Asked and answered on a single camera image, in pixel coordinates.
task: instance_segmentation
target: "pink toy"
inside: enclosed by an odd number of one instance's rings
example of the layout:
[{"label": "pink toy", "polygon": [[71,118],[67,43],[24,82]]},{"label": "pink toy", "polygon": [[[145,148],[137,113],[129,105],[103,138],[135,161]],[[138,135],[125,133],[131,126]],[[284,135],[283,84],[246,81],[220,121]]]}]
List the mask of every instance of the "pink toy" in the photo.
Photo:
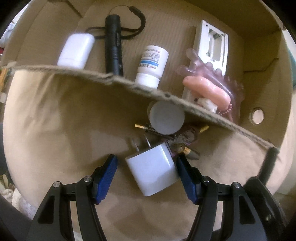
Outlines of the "pink toy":
[{"label": "pink toy", "polygon": [[192,64],[189,68],[186,66],[179,66],[177,73],[183,77],[205,77],[211,83],[224,90],[230,96],[231,102],[227,110],[223,111],[219,109],[217,113],[234,123],[238,123],[240,105],[244,100],[243,85],[237,83],[235,80],[230,80],[227,76],[222,76],[220,69],[214,71],[212,63],[207,62],[204,64],[194,49],[187,49],[186,55],[191,60]]},{"label": "pink toy", "polygon": [[228,110],[231,101],[229,95],[224,90],[214,85],[207,78],[201,76],[187,76],[183,80],[183,85],[203,97],[210,99],[218,106],[219,110]]}]

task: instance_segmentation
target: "metal prong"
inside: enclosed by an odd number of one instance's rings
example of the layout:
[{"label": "metal prong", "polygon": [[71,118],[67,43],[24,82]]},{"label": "metal prong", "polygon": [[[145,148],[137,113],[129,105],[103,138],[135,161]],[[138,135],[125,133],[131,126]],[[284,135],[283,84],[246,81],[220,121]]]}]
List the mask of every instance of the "metal prong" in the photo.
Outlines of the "metal prong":
[{"label": "metal prong", "polygon": [[132,142],[133,146],[136,148],[137,152],[140,152],[140,151],[139,151],[139,147],[138,147],[137,144],[135,143],[134,139],[131,139],[131,142]]},{"label": "metal prong", "polygon": [[148,146],[149,146],[149,148],[150,148],[150,147],[151,147],[150,142],[149,142],[147,136],[146,136],[146,135],[144,135],[144,136],[145,136],[145,139],[146,139],[146,141],[147,141],[147,144],[148,144]]}]

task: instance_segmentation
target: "black cord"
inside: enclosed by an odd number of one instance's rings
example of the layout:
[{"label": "black cord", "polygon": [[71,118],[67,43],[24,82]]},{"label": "black cord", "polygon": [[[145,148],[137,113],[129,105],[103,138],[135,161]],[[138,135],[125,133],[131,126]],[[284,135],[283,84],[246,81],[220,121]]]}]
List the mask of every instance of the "black cord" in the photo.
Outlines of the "black cord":
[{"label": "black cord", "polygon": [[[110,15],[111,11],[112,11],[114,8],[119,7],[119,6],[128,7],[128,6],[126,6],[126,5],[118,5],[118,6],[115,6],[115,7],[113,7],[113,8],[109,11],[108,15]],[[140,33],[143,31],[143,29],[144,29],[144,27],[145,27],[145,25],[146,25],[146,18],[145,18],[145,16],[144,16],[144,14],[143,14],[139,9],[137,9],[137,8],[134,7],[134,6],[130,6],[130,7],[128,7],[128,9],[129,9],[133,14],[135,14],[136,16],[138,16],[138,17],[140,18],[140,20],[141,20],[141,26],[140,26],[139,28],[136,28],[136,29],[121,27],[121,30],[122,30],[122,31],[127,31],[127,32],[131,32],[131,33],[133,33],[133,34],[130,34],[130,35],[121,35],[121,38],[122,38],[122,39],[131,39],[131,38],[137,36],[138,34],[140,34]],[[98,29],[105,29],[105,27],[89,27],[89,28],[87,28],[87,29],[85,30],[85,32],[91,34],[92,31],[94,31],[94,30],[98,30]],[[105,35],[99,35],[99,36],[94,36],[94,37],[95,37],[95,39],[103,39],[103,38],[105,38]]]}]

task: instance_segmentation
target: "charger plug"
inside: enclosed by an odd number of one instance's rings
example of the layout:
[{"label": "charger plug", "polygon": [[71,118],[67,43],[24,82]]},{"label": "charger plug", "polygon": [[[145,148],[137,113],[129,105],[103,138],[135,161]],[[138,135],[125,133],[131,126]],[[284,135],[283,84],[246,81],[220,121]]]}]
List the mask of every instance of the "charger plug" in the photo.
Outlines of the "charger plug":
[{"label": "charger plug", "polygon": [[178,173],[165,142],[128,156],[126,162],[144,196],[151,196],[178,179]]}]

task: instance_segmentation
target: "metal pivot screw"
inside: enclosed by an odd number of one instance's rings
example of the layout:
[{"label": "metal pivot screw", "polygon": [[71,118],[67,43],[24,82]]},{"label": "metal pivot screw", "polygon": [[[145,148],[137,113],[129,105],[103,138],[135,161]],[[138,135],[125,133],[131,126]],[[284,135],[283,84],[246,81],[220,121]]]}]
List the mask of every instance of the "metal pivot screw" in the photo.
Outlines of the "metal pivot screw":
[{"label": "metal pivot screw", "polygon": [[271,215],[270,215],[270,214],[266,215],[266,217],[265,217],[265,221],[266,221],[266,222],[269,222],[270,220],[271,220]]},{"label": "metal pivot screw", "polygon": [[210,181],[210,178],[208,176],[203,176],[202,177],[202,180],[205,182],[205,183],[208,183]]},{"label": "metal pivot screw", "polygon": [[91,176],[86,176],[83,178],[83,181],[85,181],[86,183],[87,182],[90,182],[91,181]]},{"label": "metal pivot screw", "polygon": [[240,188],[240,187],[241,187],[241,185],[240,185],[239,183],[237,183],[237,182],[234,182],[234,183],[233,183],[233,186],[234,186],[235,188]]},{"label": "metal pivot screw", "polygon": [[57,187],[59,187],[61,185],[61,183],[60,182],[54,182],[52,185],[53,185],[54,188],[57,188]]}]

